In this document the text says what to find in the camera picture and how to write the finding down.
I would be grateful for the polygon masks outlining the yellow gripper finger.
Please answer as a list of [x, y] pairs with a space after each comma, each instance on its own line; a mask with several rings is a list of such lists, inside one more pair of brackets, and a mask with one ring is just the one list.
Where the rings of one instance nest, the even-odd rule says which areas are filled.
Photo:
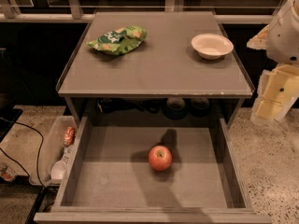
[[279, 63], [263, 70], [250, 120], [256, 125], [281, 121], [299, 98], [299, 66]]
[[266, 25], [257, 35], [247, 42], [247, 47], [256, 50], [266, 49], [268, 29], [269, 26]]

